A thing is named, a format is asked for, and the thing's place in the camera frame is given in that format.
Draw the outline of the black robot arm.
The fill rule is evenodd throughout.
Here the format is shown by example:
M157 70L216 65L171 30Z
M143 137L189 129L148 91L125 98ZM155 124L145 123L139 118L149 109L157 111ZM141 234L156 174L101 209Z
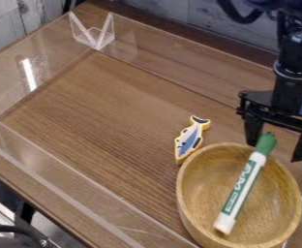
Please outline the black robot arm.
M244 119L245 140L254 145L266 123L300 134L292 155L302 161L302 0L244 0L252 7L241 15L232 0L217 0L229 16L240 23L254 22L262 14L277 14L280 57L274 63L276 84L270 91L241 91L237 114Z

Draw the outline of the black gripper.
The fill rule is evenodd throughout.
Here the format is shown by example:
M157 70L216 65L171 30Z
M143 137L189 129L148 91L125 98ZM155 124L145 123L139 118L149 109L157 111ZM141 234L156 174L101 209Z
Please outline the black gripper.
M239 92L237 114L244 119L245 140L257 144L264 124L300 132L290 162L302 161L302 70L274 63L276 84L272 90Z

